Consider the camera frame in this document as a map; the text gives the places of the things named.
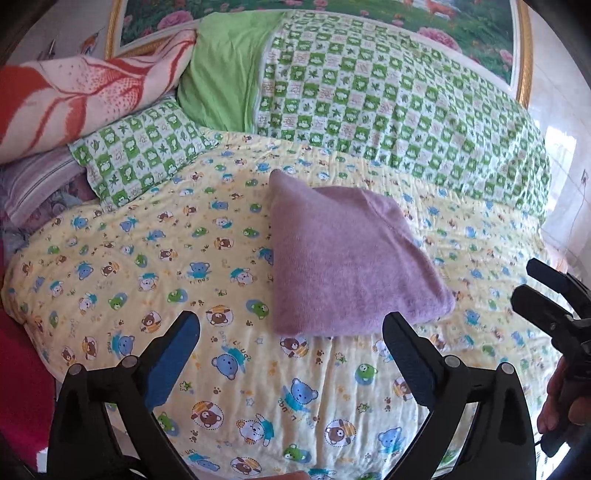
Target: painting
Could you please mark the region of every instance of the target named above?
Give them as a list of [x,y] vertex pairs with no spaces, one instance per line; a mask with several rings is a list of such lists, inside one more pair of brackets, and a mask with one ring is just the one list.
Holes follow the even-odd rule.
[[506,85],[521,84],[522,72],[514,68],[521,59],[522,22],[516,2],[521,0],[116,0],[118,45],[125,52],[162,38],[179,25],[213,12],[256,9],[308,9],[365,17],[412,31],[462,54]]

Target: striped pillow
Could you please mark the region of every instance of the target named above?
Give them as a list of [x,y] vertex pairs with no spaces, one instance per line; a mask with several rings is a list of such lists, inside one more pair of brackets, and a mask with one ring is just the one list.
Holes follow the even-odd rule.
[[68,147],[32,155],[0,167],[0,205],[18,228],[57,189],[84,173]]

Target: framed painting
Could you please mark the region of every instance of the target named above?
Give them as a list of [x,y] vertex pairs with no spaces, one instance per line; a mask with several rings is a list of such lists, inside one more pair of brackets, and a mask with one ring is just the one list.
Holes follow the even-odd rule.
[[105,58],[149,54],[213,12],[307,9],[385,22],[416,33],[527,107],[532,36],[522,0],[113,0]]

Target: blue gripper pad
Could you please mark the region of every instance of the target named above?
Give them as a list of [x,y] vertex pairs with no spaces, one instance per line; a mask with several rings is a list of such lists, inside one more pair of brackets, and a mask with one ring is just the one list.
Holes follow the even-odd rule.
[[432,410],[443,382],[443,357],[398,312],[386,315],[384,342],[419,405]]
[[[147,376],[144,404],[148,411],[163,405],[173,390],[179,375],[199,341],[199,318],[193,312],[182,312],[169,328],[169,332],[173,338],[162,351],[160,358]],[[168,340],[165,337],[169,332],[159,339],[152,340],[152,342]]]

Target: deer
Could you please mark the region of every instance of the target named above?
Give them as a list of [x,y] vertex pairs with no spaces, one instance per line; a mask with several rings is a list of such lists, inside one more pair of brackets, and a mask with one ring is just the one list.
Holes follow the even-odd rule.
[[431,15],[435,14],[443,14],[447,15],[449,18],[454,18],[457,12],[452,8],[448,7],[447,5],[438,4],[433,0],[426,0],[427,8],[429,9],[429,13]]

